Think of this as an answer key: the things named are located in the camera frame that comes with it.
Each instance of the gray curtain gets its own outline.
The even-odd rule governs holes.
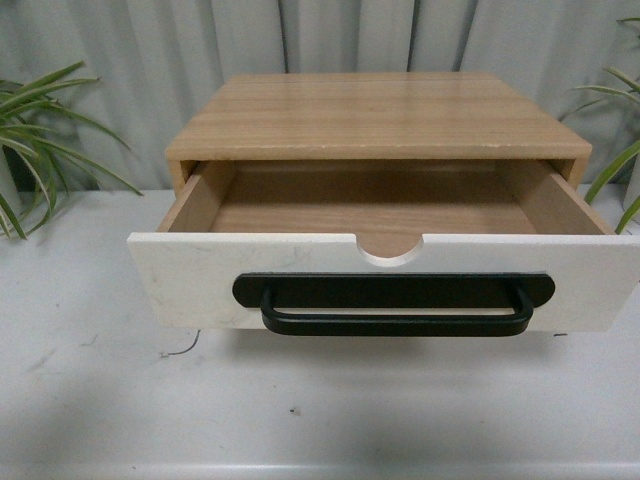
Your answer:
[[[102,81],[71,98],[122,134],[68,142],[140,188],[169,188],[164,149],[239,73],[481,70],[559,116],[616,66],[637,75],[637,0],[3,0],[0,78],[28,81],[84,59]],[[594,144],[585,180],[628,143],[624,111],[567,120]]]

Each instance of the table surface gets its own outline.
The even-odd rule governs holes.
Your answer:
[[[196,332],[156,322],[125,240],[172,200],[75,193],[0,239],[0,477],[640,478],[640,288],[606,333],[207,330],[162,358]]]

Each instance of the drawer unit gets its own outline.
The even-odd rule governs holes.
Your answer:
[[[488,74],[236,77],[167,149],[176,202],[129,248],[167,326],[605,330],[640,243],[576,194],[590,151]]]

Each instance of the white drawer front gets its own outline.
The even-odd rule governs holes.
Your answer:
[[[612,235],[424,235],[391,259],[361,251],[352,234],[134,233],[128,243],[161,323],[174,327],[265,328],[232,295],[242,273],[545,272],[556,292],[528,330],[601,331],[640,279],[640,242]]]

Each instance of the spider plant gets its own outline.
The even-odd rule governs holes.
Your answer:
[[[63,164],[88,174],[99,182],[97,174],[116,179],[128,189],[142,195],[133,185],[122,177],[91,160],[83,153],[69,148],[56,137],[60,132],[42,125],[43,117],[58,116],[71,121],[89,125],[113,138],[125,148],[128,145],[113,131],[99,122],[62,105],[51,94],[85,84],[97,82],[98,78],[67,77],[84,66],[84,62],[74,63],[66,68],[49,73],[33,82],[21,84],[0,80],[0,147],[15,152],[26,167],[25,170],[33,178],[33,199],[22,213],[14,211],[0,191],[0,227],[7,237],[12,233],[26,239],[27,235],[40,228],[51,219],[55,212],[60,189],[69,192],[68,177],[62,168]],[[46,210],[35,225],[25,228],[25,220],[34,214],[41,204]]]
[[[627,23],[627,22],[640,22],[640,17],[630,17],[630,18],[624,18],[622,20],[618,20],[618,23]],[[613,77],[615,77],[618,81],[624,83],[626,88],[625,87],[612,88],[612,87],[606,87],[603,85],[583,85],[580,87],[576,87],[575,90],[587,90],[587,91],[595,92],[602,95],[602,97],[596,100],[589,101],[583,105],[580,105],[575,110],[564,115],[564,118],[584,108],[590,107],[597,103],[608,101],[612,98],[620,98],[625,103],[628,103],[628,105],[632,106],[632,108],[640,111],[640,83],[638,83],[638,80],[637,79],[633,80],[625,73],[613,67],[607,67],[604,69],[604,71],[607,72],[609,75],[612,75]],[[585,196],[586,202],[587,203],[593,202],[593,200],[596,198],[598,193],[600,193],[600,190],[602,190],[602,187],[605,184],[607,184],[609,181],[611,181],[613,177],[615,177],[615,175],[625,165],[627,165],[634,158],[636,158],[638,156],[638,153],[640,153],[640,138],[637,139],[634,143],[632,143],[631,146],[627,147],[624,151],[618,154],[618,156],[615,157],[613,161],[598,174],[596,179],[591,184],[591,188],[589,188],[589,191]],[[627,208],[626,211],[624,212],[622,218],[620,219],[620,222],[618,223],[618,226],[616,227],[616,233],[622,233],[622,231],[624,230],[624,227],[636,215],[636,213],[638,213],[638,211],[640,211],[640,196],[638,196],[631,203],[629,208]]]

